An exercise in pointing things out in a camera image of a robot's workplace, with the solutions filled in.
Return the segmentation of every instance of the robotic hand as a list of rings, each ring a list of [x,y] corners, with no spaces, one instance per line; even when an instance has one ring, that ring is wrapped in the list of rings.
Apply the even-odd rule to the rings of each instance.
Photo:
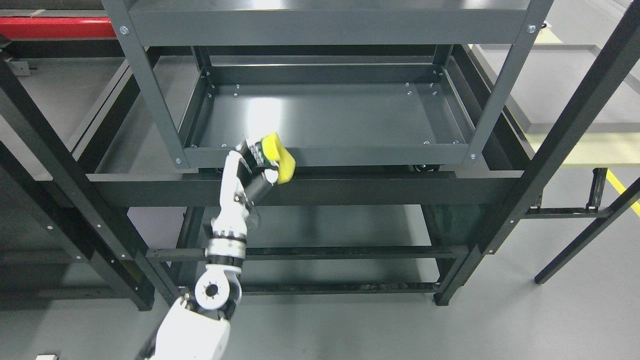
[[[296,162],[276,133],[247,139],[225,160],[220,215],[211,220],[206,271],[193,295],[179,297],[156,335],[151,360],[218,360],[227,346],[229,320],[242,299],[239,276],[246,250],[246,219],[254,204],[293,176]]]

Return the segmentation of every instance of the gray panel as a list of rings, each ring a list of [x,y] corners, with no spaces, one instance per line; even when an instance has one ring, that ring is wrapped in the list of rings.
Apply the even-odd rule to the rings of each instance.
[[[506,48],[482,45],[474,53],[492,79],[500,69]],[[526,133],[548,133],[596,58],[595,45],[535,45],[518,78],[509,109]],[[640,86],[633,76],[620,85],[598,114],[592,133],[640,131]]]
[[[528,3],[141,0],[129,15],[142,45],[511,44]]]

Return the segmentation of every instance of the metal shelf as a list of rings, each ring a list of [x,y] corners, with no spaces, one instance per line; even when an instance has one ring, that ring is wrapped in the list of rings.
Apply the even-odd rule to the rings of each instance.
[[[129,9],[129,17],[142,46],[512,44],[528,4],[524,0],[140,0]]]
[[[430,63],[204,67],[179,135],[192,167],[278,131],[299,166],[462,163],[473,131],[446,70]]]

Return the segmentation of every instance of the metal leg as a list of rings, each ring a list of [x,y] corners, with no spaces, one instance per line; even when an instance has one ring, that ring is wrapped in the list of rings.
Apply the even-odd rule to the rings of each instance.
[[[611,225],[622,213],[631,205],[638,201],[640,197],[640,177],[627,188],[612,204],[609,206],[611,214],[606,218],[597,218],[574,239],[569,246],[564,248],[555,259],[553,259],[538,275],[536,275],[536,284],[544,284],[558,270],[562,269],[569,260],[573,259],[580,250],[596,238],[607,226]]]
[[[191,52],[196,58],[198,70],[202,70],[202,68],[204,67],[211,66],[211,58],[209,57],[209,50],[206,46],[191,46]]]
[[[589,193],[589,202],[586,208],[590,213],[597,212],[602,202],[602,192],[604,191],[604,183],[607,180],[607,171],[605,167],[593,169],[593,180],[591,181],[591,192]]]
[[[444,286],[444,289],[441,292],[433,295],[433,300],[435,300],[436,305],[449,305],[449,301],[456,293],[456,290],[465,284],[478,264],[480,264],[482,258],[483,256],[480,253],[478,246],[473,247],[469,252],[469,255],[462,261],[460,269],[453,275],[451,282],[447,286]]]
[[[144,47],[140,44],[136,30],[134,29],[125,1],[104,0],[105,10],[113,24],[122,51],[129,61],[129,65],[136,76],[136,81],[147,103],[149,112],[156,122],[169,155],[176,168],[189,168],[189,163],[184,155],[184,149],[178,139],[178,132],[173,123],[169,108],[164,101],[162,91],[158,85],[156,75],[149,62]]]
[[[175,244],[176,249],[190,249],[198,246],[198,235],[200,234],[200,226],[205,208],[189,207],[184,213],[184,221],[178,235],[178,242]],[[176,261],[171,264],[170,274],[173,281],[182,285],[195,276],[198,263],[185,263]]]
[[[433,53],[433,63],[446,67],[451,58],[451,51],[453,51],[453,45],[436,45],[436,51]]]
[[[472,161],[472,159],[476,158],[473,154],[482,153],[484,145],[491,136],[500,112],[522,70],[522,65],[524,65],[524,62],[529,56],[529,51],[531,51],[540,26],[545,20],[552,3],[553,0],[537,0],[529,3],[527,18],[522,24],[518,38],[511,46],[507,58],[504,60],[502,70],[495,82],[491,96],[489,96],[482,116],[480,116],[478,120],[476,132],[469,143],[469,150],[465,156],[465,161]]]
[[[502,206],[480,232],[483,254],[493,254],[549,182],[611,95],[640,58],[640,1],[635,0]]]

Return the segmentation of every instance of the gray metal shelving unit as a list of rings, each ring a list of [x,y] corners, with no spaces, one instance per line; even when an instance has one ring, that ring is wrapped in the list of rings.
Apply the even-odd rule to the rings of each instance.
[[[178,169],[221,167],[260,118],[301,166],[460,164],[489,139],[552,1],[105,0],[141,93]],[[435,44],[433,54],[363,62],[211,63],[207,47]],[[449,74],[451,44],[511,44],[478,119]],[[199,78],[173,119],[147,46],[192,46]]]

